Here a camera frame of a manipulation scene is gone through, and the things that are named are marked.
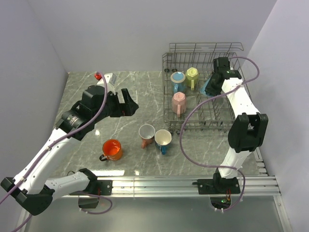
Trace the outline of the light blue floral mug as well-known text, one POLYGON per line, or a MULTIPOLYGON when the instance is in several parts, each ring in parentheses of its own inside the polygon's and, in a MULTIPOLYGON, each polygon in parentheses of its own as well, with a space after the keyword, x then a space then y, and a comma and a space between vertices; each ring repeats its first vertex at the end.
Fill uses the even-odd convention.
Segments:
POLYGON ((208 80, 204 83, 204 85, 200 88, 200 91, 199 91, 199 92, 200 92, 201 94, 203 94, 204 96, 211 98, 211 97, 213 97, 213 95, 211 95, 209 92, 206 91, 206 88, 207 88, 207 86, 208 86, 209 81, 210 81, 210 79, 208 79, 208 80))

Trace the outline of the yellow faceted mug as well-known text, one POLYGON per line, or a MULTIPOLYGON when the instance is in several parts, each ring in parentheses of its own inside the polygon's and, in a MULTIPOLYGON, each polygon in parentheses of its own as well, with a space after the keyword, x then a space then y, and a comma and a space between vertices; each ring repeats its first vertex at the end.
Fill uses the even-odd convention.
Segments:
POLYGON ((199 72, 196 68, 191 67, 185 72, 185 83, 193 91, 198 83, 199 72))

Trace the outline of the salmon floral mug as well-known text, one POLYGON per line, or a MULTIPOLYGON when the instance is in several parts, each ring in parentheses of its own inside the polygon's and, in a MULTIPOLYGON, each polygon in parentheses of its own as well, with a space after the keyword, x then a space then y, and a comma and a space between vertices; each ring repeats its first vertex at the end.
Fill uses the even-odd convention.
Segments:
POLYGON ((144 124, 139 128, 139 136, 142 139, 141 148, 152 144, 155 137, 155 128, 150 124, 144 124))

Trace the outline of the blue mug orange interior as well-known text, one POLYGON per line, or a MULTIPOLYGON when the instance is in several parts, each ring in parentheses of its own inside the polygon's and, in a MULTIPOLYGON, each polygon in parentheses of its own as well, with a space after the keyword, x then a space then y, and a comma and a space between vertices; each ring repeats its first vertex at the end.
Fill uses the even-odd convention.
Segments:
POLYGON ((185 92, 185 74, 182 72, 174 72, 171 76, 170 76, 171 82, 172 82, 172 86, 173 86, 173 93, 177 93, 177 92, 185 92))

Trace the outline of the pink faceted mug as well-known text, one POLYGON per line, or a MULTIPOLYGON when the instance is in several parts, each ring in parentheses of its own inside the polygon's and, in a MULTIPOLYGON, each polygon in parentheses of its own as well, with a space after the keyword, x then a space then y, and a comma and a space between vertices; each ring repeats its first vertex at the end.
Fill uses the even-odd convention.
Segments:
POLYGON ((187 102, 186 95, 182 92, 177 92, 172 98, 172 110, 180 118, 181 114, 186 111, 187 102))

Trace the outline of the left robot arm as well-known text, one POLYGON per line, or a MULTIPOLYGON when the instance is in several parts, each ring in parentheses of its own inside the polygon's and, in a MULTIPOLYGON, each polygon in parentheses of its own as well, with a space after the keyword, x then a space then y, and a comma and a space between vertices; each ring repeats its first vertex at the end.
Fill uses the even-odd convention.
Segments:
POLYGON ((75 174, 50 179, 53 170, 63 158, 95 128, 95 124, 106 117, 132 116, 138 105, 128 89, 121 90, 124 102, 118 95, 107 92, 103 86, 89 86, 70 110, 64 112, 56 123, 51 136, 35 158, 15 177, 2 180, 2 188, 25 210, 36 216, 49 205, 65 195, 83 191, 98 194, 97 176, 87 168, 75 174))

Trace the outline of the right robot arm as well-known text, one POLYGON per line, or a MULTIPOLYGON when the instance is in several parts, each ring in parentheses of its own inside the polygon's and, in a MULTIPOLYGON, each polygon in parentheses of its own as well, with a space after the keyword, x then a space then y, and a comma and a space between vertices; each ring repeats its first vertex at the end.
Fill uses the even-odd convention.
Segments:
POLYGON ((228 133, 229 150, 213 175, 215 193, 240 193, 238 171, 246 158, 262 145, 265 137, 268 116, 254 106, 245 83, 240 72, 230 67, 229 58, 213 60, 213 71, 204 85, 204 92, 210 97, 224 93, 235 115, 228 133))

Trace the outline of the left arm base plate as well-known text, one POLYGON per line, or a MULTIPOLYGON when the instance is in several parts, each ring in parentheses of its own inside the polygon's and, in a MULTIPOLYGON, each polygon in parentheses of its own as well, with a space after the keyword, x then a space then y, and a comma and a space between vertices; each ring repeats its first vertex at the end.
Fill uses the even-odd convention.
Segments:
POLYGON ((78 193, 109 196, 112 193, 112 180, 76 179, 69 184, 69 195, 78 193))

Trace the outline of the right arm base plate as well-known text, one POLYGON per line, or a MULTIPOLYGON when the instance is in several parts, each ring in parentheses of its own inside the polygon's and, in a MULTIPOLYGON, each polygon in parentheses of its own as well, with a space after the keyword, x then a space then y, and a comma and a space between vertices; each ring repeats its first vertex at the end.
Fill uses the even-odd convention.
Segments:
POLYGON ((192 185, 196 185, 198 188, 198 193, 200 195, 213 195, 213 194, 240 194, 241 190, 239 187, 239 182, 236 178, 233 179, 198 179, 193 182, 192 185))

